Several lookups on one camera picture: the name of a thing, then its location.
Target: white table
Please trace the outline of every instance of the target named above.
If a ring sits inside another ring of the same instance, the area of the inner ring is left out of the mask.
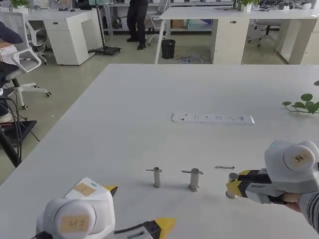
[[[227,199],[229,171],[214,166],[260,169],[274,139],[319,145],[319,118],[281,105],[304,92],[318,101],[318,75],[312,66],[109,65],[1,185],[0,237],[31,238],[46,203],[87,176],[119,186],[117,230],[175,217],[167,239],[317,238],[284,206]],[[255,125],[173,123],[177,111],[252,115]],[[159,189],[145,171],[155,166]],[[181,173],[192,167],[204,172],[196,193]]]
[[[96,10],[75,12],[46,10],[25,15],[28,21],[43,21],[52,50],[59,65],[81,65],[102,46]]]
[[[241,64],[250,19],[287,19],[275,44],[278,52],[283,52],[286,60],[292,64],[319,64],[318,17],[319,9],[241,12],[217,10],[210,6],[170,7],[160,16],[162,22],[155,64],[160,55],[165,20],[171,19],[214,20],[210,45],[212,64]]]

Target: person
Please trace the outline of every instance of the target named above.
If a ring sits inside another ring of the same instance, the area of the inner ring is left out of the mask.
[[[148,10],[148,0],[131,0],[127,24],[130,31],[128,42],[139,42],[138,50],[143,50],[145,46],[145,17]]]
[[[286,207],[302,213],[307,222],[319,234],[319,192],[293,194],[285,193],[283,201]]]
[[[5,84],[5,78],[11,72],[19,69],[11,60],[10,55],[17,52],[14,44],[22,43],[19,34],[7,28],[0,21],[0,88]],[[5,101],[0,101],[0,122],[13,121],[13,116],[9,112]]]

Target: black pants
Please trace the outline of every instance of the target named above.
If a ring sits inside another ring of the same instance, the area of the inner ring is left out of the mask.
[[[7,64],[5,62],[0,62],[0,88],[2,88],[5,84],[5,78],[6,76],[19,69],[15,65]],[[3,100],[0,100],[0,117],[4,116],[8,113],[8,107],[6,105],[6,102]]]
[[[131,38],[137,39],[140,44],[145,44],[145,17],[148,10],[148,0],[131,0],[128,11],[128,27]]]

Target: electrical outlet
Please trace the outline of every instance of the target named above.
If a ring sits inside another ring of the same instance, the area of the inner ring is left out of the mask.
[[[251,116],[222,116],[214,114],[173,114],[173,122],[192,122],[192,123],[238,123],[238,124],[254,124]]]

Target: gray floor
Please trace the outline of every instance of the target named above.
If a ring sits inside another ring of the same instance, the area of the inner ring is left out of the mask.
[[[137,43],[127,43],[127,37],[126,35],[116,35],[109,41],[110,46],[122,48],[122,52],[114,57],[93,56],[81,66],[58,66],[54,59],[49,59],[48,66],[42,65],[18,78],[20,84],[36,82],[41,88],[46,88],[52,93],[51,98],[47,98],[41,93],[23,93],[24,101],[29,105],[29,109],[20,110],[20,114],[27,116],[29,120],[38,121],[33,132],[39,139],[47,134],[109,63],[152,64],[154,62],[156,40],[152,46],[143,51],[137,51]],[[176,58],[197,56],[194,57],[192,64],[209,63],[209,35],[175,35],[173,39],[176,40]],[[256,47],[256,43],[252,41],[246,44],[243,64],[285,64],[275,54],[271,41],[263,41],[261,47]],[[164,60],[160,58],[159,64],[181,63],[175,59]],[[25,158],[36,145],[37,141],[30,134],[23,142],[22,158]],[[14,167],[7,156],[3,151],[0,151],[0,184],[13,170]]]

